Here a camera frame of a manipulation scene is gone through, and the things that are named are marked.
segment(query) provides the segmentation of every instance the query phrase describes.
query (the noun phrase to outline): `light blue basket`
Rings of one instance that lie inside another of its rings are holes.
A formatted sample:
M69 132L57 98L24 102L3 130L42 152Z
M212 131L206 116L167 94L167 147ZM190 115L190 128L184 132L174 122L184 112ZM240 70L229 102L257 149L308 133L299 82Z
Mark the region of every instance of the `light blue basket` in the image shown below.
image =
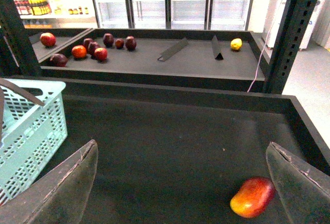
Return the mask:
M0 142L0 205L32 185L67 137L60 81L7 79L22 88L41 89L35 105L11 90L5 94Z

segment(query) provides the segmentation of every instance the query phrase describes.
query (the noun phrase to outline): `dark red apple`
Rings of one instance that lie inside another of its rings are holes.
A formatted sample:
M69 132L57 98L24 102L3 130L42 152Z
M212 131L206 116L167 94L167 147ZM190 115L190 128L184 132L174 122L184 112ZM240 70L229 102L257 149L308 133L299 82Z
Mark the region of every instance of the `dark red apple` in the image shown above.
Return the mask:
M110 34L110 33L105 33L103 35L103 43L106 47L112 47L113 45L113 42L114 42L114 38L113 38L113 35Z
M52 65L56 67L65 67L68 62L68 58L63 54L56 53L51 56L51 59L49 61Z
M108 56L108 51L106 48L98 48L95 50L94 54L98 61L105 61Z
M56 44L56 37L50 32L44 32L40 35L40 41L44 46L51 47Z
M275 192L275 186L270 179L253 177L243 183L241 189L231 199L230 207L242 217L254 218L266 209Z
M97 42L91 42L91 43L89 43L88 53L92 56L93 59L95 58L94 52L98 48L100 48L100 45Z
M126 46L127 50L135 50L135 47L136 47L135 38L133 36L128 36L126 38L125 46Z
M125 42L123 39L117 39L115 41L115 46L117 49L122 49L124 47L124 44L125 44Z
M91 42L93 42L93 39L91 39L91 38L86 38L86 39L84 39L84 42L83 42L83 46L84 46L84 48L86 48L86 50L88 50L88 46L89 46L89 44L91 43Z

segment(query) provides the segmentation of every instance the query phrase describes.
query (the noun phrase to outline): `floor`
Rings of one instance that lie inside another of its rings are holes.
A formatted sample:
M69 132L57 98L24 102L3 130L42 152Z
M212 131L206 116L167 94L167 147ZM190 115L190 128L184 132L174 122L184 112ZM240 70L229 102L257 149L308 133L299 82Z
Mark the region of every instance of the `floor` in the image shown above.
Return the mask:
M298 52L283 94L297 97L330 147L330 51L311 41Z

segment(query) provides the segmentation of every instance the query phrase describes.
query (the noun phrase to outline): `glass door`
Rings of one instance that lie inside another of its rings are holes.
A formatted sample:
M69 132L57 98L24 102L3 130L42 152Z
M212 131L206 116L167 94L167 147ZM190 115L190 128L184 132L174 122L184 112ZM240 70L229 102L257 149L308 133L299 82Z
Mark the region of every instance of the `glass door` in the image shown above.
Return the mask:
M101 28L128 28L127 0L94 0Z
M166 28L165 0L132 0L135 28Z
M204 29L206 0L171 0L172 29Z
M245 30L250 0L213 0L212 30Z

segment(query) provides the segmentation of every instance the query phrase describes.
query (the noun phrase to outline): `yellow lemon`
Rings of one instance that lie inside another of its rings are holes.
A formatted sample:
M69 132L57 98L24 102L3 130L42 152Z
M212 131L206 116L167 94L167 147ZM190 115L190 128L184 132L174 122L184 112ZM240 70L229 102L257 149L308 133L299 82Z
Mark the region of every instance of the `yellow lemon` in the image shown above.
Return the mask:
M242 40L241 39L234 39L230 43L230 47L232 50L239 50L242 47Z

